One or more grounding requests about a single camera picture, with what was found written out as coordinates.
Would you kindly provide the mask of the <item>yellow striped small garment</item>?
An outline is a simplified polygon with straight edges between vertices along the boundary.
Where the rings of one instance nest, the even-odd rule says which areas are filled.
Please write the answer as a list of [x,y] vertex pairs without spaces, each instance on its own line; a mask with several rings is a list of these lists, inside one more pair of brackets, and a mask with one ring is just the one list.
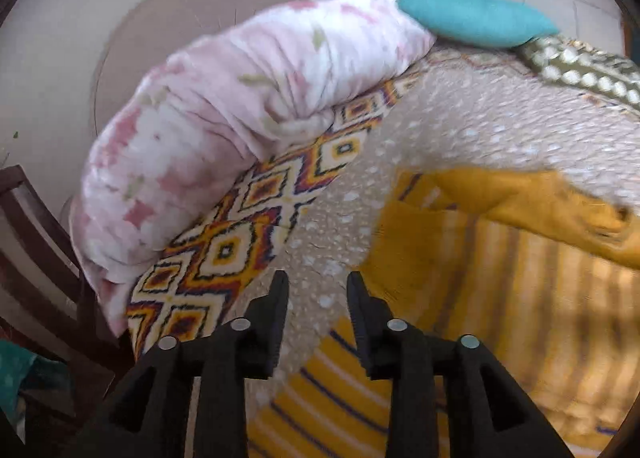
[[578,456],[600,454],[639,392],[639,219],[558,173],[402,171],[380,214],[357,203],[293,235],[292,323],[371,293],[446,339],[476,336]]

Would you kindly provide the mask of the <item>teal cloth on chair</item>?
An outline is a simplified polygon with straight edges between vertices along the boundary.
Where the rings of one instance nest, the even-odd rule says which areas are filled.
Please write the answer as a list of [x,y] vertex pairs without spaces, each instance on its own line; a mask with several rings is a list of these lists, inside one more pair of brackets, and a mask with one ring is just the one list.
[[6,339],[0,340],[0,402],[2,412],[12,424],[17,419],[18,391],[36,358],[37,355],[26,348]]

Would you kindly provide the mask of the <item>colourful diamond pattern blanket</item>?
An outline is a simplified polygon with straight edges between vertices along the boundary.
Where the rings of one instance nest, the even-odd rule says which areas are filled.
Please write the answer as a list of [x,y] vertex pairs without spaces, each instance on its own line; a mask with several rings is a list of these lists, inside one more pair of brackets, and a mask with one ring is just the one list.
[[134,356],[164,336],[209,336],[416,79],[400,76],[338,105],[333,125],[317,140],[250,168],[171,241],[132,289],[127,321]]

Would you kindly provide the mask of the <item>dark wooden chair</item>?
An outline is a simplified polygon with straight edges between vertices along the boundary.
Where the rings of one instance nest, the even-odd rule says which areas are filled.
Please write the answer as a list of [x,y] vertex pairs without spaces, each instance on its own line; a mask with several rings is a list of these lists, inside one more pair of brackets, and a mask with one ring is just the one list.
[[130,339],[108,329],[70,235],[22,167],[1,171],[1,339],[37,355],[11,432],[64,440],[134,365]]

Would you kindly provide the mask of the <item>beige spotted quilt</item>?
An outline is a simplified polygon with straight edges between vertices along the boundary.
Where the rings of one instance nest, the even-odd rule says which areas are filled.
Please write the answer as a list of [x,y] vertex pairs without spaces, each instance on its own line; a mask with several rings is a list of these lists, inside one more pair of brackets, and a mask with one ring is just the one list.
[[280,365],[248,389],[254,457],[379,457],[386,444],[390,384],[370,381],[352,349],[346,308],[321,298],[292,323],[285,252],[307,221],[357,203],[376,218],[402,171],[462,168],[558,173],[577,191],[639,218],[639,122],[587,91],[547,85],[506,55],[440,49],[416,84],[368,137],[363,152],[300,220],[274,261],[290,278]]

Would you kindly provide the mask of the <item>olive white dotted pillow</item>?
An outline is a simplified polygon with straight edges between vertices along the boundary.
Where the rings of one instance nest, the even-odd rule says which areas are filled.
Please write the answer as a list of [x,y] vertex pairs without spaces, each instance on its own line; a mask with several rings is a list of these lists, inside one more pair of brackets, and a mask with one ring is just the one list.
[[515,53],[547,84],[603,96],[639,115],[639,66],[631,59],[563,35],[535,38]]

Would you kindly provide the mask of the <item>pink floral comforter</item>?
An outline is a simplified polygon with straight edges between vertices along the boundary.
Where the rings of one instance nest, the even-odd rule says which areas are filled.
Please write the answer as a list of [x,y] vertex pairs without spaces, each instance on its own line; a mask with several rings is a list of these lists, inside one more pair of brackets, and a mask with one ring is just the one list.
[[121,335],[137,278],[239,175],[320,137],[334,107],[397,77],[434,35],[399,0],[297,0],[172,53],[90,148],[75,255]]

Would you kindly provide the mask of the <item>teal cushion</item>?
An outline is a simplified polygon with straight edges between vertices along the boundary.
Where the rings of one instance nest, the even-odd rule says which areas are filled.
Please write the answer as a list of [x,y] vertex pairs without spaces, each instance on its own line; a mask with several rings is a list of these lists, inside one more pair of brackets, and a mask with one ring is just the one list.
[[436,36],[480,48],[515,48],[560,30],[540,11],[511,0],[397,0]]

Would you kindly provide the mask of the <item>round beige headboard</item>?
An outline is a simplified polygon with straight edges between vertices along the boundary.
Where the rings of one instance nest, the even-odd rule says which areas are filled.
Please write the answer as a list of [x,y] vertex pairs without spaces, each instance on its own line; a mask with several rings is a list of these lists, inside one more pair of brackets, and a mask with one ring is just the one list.
[[171,53],[289,1],[142,0],[114,29],[96,65],[90,101],[94,131],[103,130],[145,73]]

